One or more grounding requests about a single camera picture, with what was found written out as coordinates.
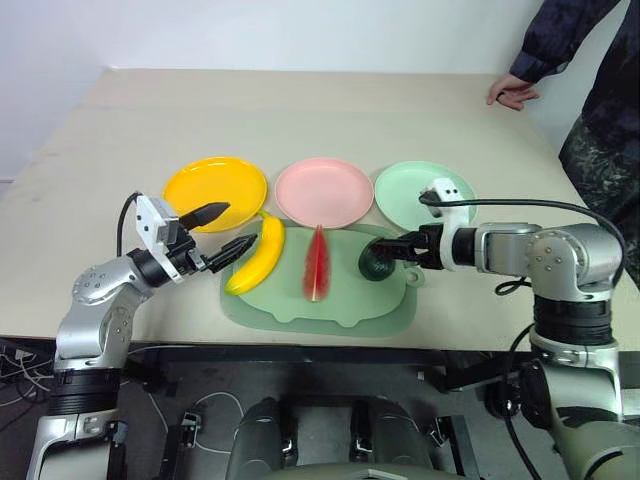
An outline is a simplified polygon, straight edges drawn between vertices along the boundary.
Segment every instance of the green cutting board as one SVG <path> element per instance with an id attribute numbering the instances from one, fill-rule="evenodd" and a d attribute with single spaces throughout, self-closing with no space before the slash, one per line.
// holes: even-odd
<path id="1" fill-rule="evenodd" d="M 242 233 L 256 232 L 259 226 L 260 223 L 250 224 Z M 404 329 L 415 315 L 415 288 L 424 282 L 422 272 L 398 262 L 389 278 L 370 282 L 360 275 L 357 265 L 360 253 L 373 238 L 393 234 L 372 225 L 325 233 L 331 255 L 331 283 L 326 299 L 311 303 L 302 294 L 304 259 L 313 230 L 289 227 L 282 256 L 267 279 L 238 297 L 222 291 L 225 314 L 241 325 L 266 330 L 382 337 Z M 223 287 L 252 253 L 223 271 Z"/>

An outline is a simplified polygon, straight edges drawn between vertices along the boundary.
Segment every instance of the banana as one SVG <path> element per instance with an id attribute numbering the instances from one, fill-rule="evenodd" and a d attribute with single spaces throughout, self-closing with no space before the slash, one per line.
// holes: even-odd
<path id="1" fill-rule="evenodd" d="M 260 244 L 253 256 L 227 282 L 224 291 L 229 295 L 241 295 L 255 288 L 275 268 L 284 247 L 285 230 L 282 221 L 260 211 L 262 232 Z"/>

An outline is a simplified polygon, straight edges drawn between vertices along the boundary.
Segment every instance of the white wall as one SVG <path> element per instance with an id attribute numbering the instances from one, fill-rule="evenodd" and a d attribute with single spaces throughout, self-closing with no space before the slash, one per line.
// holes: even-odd
<path id="1" fill-rule="evenodd" d="M 530 111 L 556 148 L 629 0 Z M 104 66 L 502 73 L 541 0 L 4 0 L 0 179 Z"/>

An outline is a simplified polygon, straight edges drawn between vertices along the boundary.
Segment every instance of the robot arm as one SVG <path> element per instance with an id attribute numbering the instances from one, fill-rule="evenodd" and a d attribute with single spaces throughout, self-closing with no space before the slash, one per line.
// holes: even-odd
<path id="1" fill-rule="evenodd" d="M 74 283 L 56 337 L 54 386 L 47 416 L 38 422 L 28 479 L 119 478 L 126 425 L 118 421 L 117 398 L 135 312 L 158 287 L 198 271 L 215 273 L 251 247 L 256 235 L 239 237 L 212 257 L 196 247 L 189 230 L 228 207 L 208 204 L 178 218 L 163 200 L 137 197 L 136 230 L 146 250 L 91 267 Z M 83 466 L 83 474 L 70 470 Z"/>
<path id="2" fill-rule="evenodd" d="M 621 422 L 618 345 L 611 330 L 613 279 L 622 261 L 619 242 L 593 224 L 472 228 L 467 206 L 443 203 L 460 200 L 449 179 L 434 181 L 420 201 L 443 223 L 378 240 L 368 254 L 430 269 L 467 266 L 529 277 L 534 293 L 529 339 L 536 359 L 520 375 L 525 417 L 553 436 L 572 479 L 634 478 L 640 430 Z"/>

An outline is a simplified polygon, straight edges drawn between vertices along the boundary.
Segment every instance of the wire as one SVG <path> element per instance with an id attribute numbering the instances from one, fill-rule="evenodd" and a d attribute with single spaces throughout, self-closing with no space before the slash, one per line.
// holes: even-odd
<path id="1" fill-rule="evenodd" d="M 238 410 L 240 411 L 240 418 L 244 417 L 244 409 L 242 408 L 242 404 L 240 403 L 240 400 L 238 400 L 238 397 L 236 397 L 234 394 L 229 393 L 229 392 L 213 392 L 213 393 L 209 393 L 208 395 L 205 395 L 201 399 L 197 400 L 193 404 L 193 406 L 195 407 L 196 405 L 204 402 L 205 400 L 208 400 L 209 398 L 214 398 L 214 397 L 227 397 L 227 398 L 230 398 L 238 406 Z M 231 455 L 231 452 L 229 450 L 218 450 L 216 448 L 206 447 L 206 446 L 202 445 L 200 442 L 198 442 L 197 438 L 196 438 L 196 441 L 194 442 L 194 445 L 196 447 L 204 450 L 205 452 L 220 453 L 220 454 L 223 454 L 223 455 Z"/>
<path id="2" fill-rule="evenodd" d="M 32 403 L 31 405 L 29 405 L 27 407 L 26 410 L 24 410 L 22 413 L 20 413 L 19 415 L 13 417 L 11 420 L 9 420 L 7 423 L 5 423 L 2 427 L 0 427 L 0 433 L 4 432 L 7 428 L 9 428 L 11 425 L 13 425 L 14 423 L 16 423 L 18 420 L 20 420 L 22 417 L 24 417 L 26 414 L 28 414 L 31 409 L 35 407 L 35 404 Z"/>
<path id="3" fill-rule="evenodd" d="M 33 365 L 33 366 L 30 366 L 30 367 L 26 367 L 25 370 L 27 370 L 27 371 L 33 370 L 34 368 L 38 368 L 38 367 L 42 367 L 44 365 L 47 365 L 48 363 L 51 363 L 52 361 L 53 360 L 47 360 L 46 362 L 39 363 L 38 365 Z M 9 377 L 12 377 L 14 375 L 18 375 L 20 373 L 24 374 L 22 369 L 18 370 L 17 372 L 11 372 L 11 373 L 7 373 L 6 375 L 0 375 L 0 379 L 9 378 Z"/>
<path id="4" fill-rule="evenodd" d="M 37 355 L 29 354 L 29 358 L 27 358 L 27 360 L 25 360 L 24 363 L 26 363 L 27 365 L 30 365 L 31 362 L 33 362 L 36 358 L 37 358 Z"/>
<path id="5" fill-rule="evenodd" d="M 146 350 L 157 350 L 161 348 L 193 348 L 194 345 L 152 345 L 150 347 L 136 348 L 131 350 L 127 355 L 133 355 L 134 353 L 144 352 Z"/>
<path id="6" fill-rule="evenodd" d="M 520 277 L 518 280 L 507 280 L 497 285 L 493 289 L 494 293 L 500 297 L 515 292 L 520 287 L 531 287 L 531 282 L 527 282 L 527 277 Z"/>
<path id="7" fill-rule="evenodd" d="M 54 375 L 43 375 L 42 373 L 40 373 L 37 369 L 33 369 L 33 373 L 35 373 L 37 375 L 37 380 L 42 380 L 42 379 L 52 379 L 55 378 Z"/>
<path id="8" fill-rule="evenodd" d="M 131 195 L 127 197 L 124 201 L 124 205 L 122 206 L 122 210 L 120 210 L 120 216 L 118 217 L 118 227 L 116 230 L 116 256 L 122 256 L 122 228 L 124 227 L 124 220 L 127 216 L 127 210 L 129 210 L 129 206 L 140 196 L 142 195 L 140 192 L 133 192 Z"/>
<path id="9" fill-rule="evenodd" d="M 198 441 L 198 439 L 197 439 L 197 438 L 196 438 L 196 441 L 195 441 L 195 442 L 193 442 L 193 444 L 194 444 L 196 447 L 198 447 L 198 448 L 200 448 L 200 449 L 204 450 L 205 452 L 209 452 L 209 453 L 220 453 L 220 454 L 222 454 L 222 455 L 231 455 L 231 452 L 230 452 L 229 450 L 218 450 L 218 449 L 216 449 L 216 448 L 205 447 L 204 445 L 202 445 L 202 444 Z"/>
<path id="10" fill-rule="evenodd" d="M 25 396 L 27 397 L 32 397 L 35 395 L 35 393 L 33 392 L 33 389 L 36 388 L 33 385 L 31 385 L 31 387 L 29 388 L 29 390 L 27 390 L 27 393 L 25 394 Z M 18 398 L 15 398 L 9 402 L 6 403 L 0 403 L 0 407 L 8 407 L 9 405 L 13 405 L 14 403 L 18 403 L 18 402 L 22 402 L 24 401 L 24 398 L 22 398 L 22 396 L 19 396 Z"/>
<path id="11" fill-rule="evenodd" d="M 45 394 L 44 390 L 36 389 L 36 393 L 38 393 L 38 395 L 36 395 L 35 398 L 32 398 L 32 396 L 28 393 L 29 390 L 27 390 L 26 392 L 22 391 L 21 385 L 22 384 L 19 381 L 15 383 L 16 393 L 25 402 L 33 403 L 34 405 L 40 405 L 41 403 L 47 403 L 49 401 L 49 396 Z M 35 388 L 35 385 L 29 383 L 29 387 Z"/>
<path id="12" fill-rule="evenodd" d="M 20 368 L 22 368 L 22 373 L 24 373 L 24 377 L 29 380 L 31 383 L 33 383 L 36 387 L 44 390 L 45 392 L 50 392 L 51 389 L 45 387 L 44 385 L 40 385 L 35 378 L 33 378 L 31 375 L 29 375 L 29 372 L 27 372 L 27 369 L 24 368 L 24 363 L 22 362 L 22 358 L 20 358 Z"/>
<path id="13" fill-rule="evenodd" d="M 230 398 L 238 406 L 238 410 L 240 410 L 240 416 L 244 417 L 244 409 L 242 408 L 242 404 L 240 403 L 240 400 L 238 400 L 238 397 L 236 397 L 233 393 L 229 393 L 229 392 L 213 392 L 213 393 L 210 393 L 210 394 L 205 395 L 204 397 L 202 397 L 200 400 L 196 401 L 196 403 L 194 403 L 193 406 L 199 405 L 200 403 L 204 402 L 205 400 L 208 400 L 209 398 L 213 398 L 213 397 L 228 397 L 228 398 Z"/>
<path id="14" fill-rule="evenodd" d="M 4 358 L 9 365 L 13 365 L 16 368 L 22 368 L 20 367 L 19 363 L 16 363 L 13 360 L 11 360 L 11 357 L 9 357 L 9 355 L 7 355 L 6 353 L 0 353 L 0 357 Z"/>
<path id="15" fill-rule="evenodd" d="M 162 426 L 164 427 L 164 431 L 169 433 L 169 426 L 167 425 L 167 420 L 164 418 L 164 415 L 162 414 L 162 410 L 160 410 L 160 407 L 156 403 L 155 398 L 153 398 L 153 395 L 151 395 L 150 393 L 147 393 L 147 395 L 149 396 L 149 399 L 151 400 L 151 403 L 153 404 L 153 408 L 155 409 L 155 411 L 158 413 L 158 416 L 160 417 L 160 421 L 162 422 Z M 204 402 L 205 400 L 207 400 L 209 398 L 219 397 L 219 396 L 224 396 L 224 397 L 231 398 L 236 403 L 236 405 L 238 406 L 238 410 L 240 410 L 240 416 L 244 417 L 244 409 L 242 408 L 242 404 L 240 403 L 240 400 L 238 400 L 238 397 L 236 397 L 235 395 L 233 395 L 232 393 L 229 393 L 229 392 L 213 392 L 213 393 L 209 393 L 208 395 L 205 395 L 201 399 L 197 400 L 193 405 L 196 406 L 196 405 Z M 200 442 L 198 442 L 197 438 L 196 438 L 196 440 L 194 442 L 194 445 L 196 447 L 204 450 L 205 452 L 221 453 L 223 455 L 231 455 L 231 452 L 229 450 L 218 450 L 217 448 L 211 448 L 211 447 L 207 447 L 205 445 L 202 445 Z"/>
<path id="16" fill-rule="evenodd" d="M 522 332 L 518 334 L 516 339 L 511 344 L 511 347 L 509 348 L 509 352 L 507 353 L 507 358 L 504 364 L 504 372 L 502 372 L 502 381 L 500 383 L 500 387 L 501 387 L 500 401 L 502 402 L 503 406 L 506 406 L 508 401 L 507 389 L 509 388 L 509 373 L 511 372 L 511 367 L 513 366 L 513 359 L 515 357 L 516 349 L 518 348 L 518 345 L 520 344 L 522 339 L 527 336 L 532 326 L 533 324 L 530 324 L 529 326 L 527 326 L 527 328 L 525 328 Z M 531 478 L 533 478 L 534 480 L 541 480 L 540 475 L 536 470 L 536 467 L 534 467 L 533 463 L 531 463 L 531 460 L 529 459 L 527 452 L 524 450 L 524 447 L 522 446 L 522 444 L 520 443 L 520 440 L 518 439 L 518 435 L 516 434 L 516 430 L 513 427 L 513 421 L 511 420 L 511 416 L 509 415 L 508 410 L 506 414 L 503 416 L 503 419 L 507 427 L 507 431 L 509 432 L 509 436 L 511 437 L 511 441 L 513 442 L 514 447 L 516 447 L 516 450 L 518 451 L 520 458 L 522 459 L 525 466 L 527 467 L 527 470 L 529 471 Z"/>
<path id="17" fill-rule="evenodd" d="M 570 210 L 572 212 L 582 213 L 583 215 L 595 219 L 600 224 L 600 226 L 602 226 L 611 235 L 613 235 L 620 244 L 620 248 L 622 249 L 622 258 L 620 259 L 620 265 L 618 265 L 616 273 L 613 275 L 613 286 L 616 286 L 618 284 L 618 282 L 620 281 L 620 277 L 622 277 L 622 273 L 624 272 L 624 264 L 627 258 L 624 237 L 620 233 L 620 230 L 618 230 L 618 228 L 607 217 L 605 217 L 604 215 L 600 215 L 597 212 L 591 211 L 588 208 L 574 205 L 573 203 L 555 202 L 553 200 L 513 200 L 504 198 L 492 198 L 482 200 L 456 200 L 454 202 L 438 202 L 424 198 L 420 201 L 424 205 L 430 207 L 467 207 L 469 205 L 524 205 L 534 207 L 560 208 L 562 210 Z"/>
<path id="18" fill-rule="evenodd" d="M 162 422 L 162 426 L 164 427 L 164 431 L 166 433 L 169 433 L 169 426 L 167 425 L 167 421 L 164 418 L 164 415 L 162 414 L 162 410 L 160 410 L 160 407 L 158 407 L 158 404 L 156 403 L 156 399 L 153 398 L 153 395 L 151 395 L 150 393 L 147 393 L 147 395 L 149 396 L 149 399 L 151 400 L 151 403 L 153 404 L 153 408 L 156 409 L 156 412 L 158 412 L 158 416 L 160 417 L 160 421 Z"/>

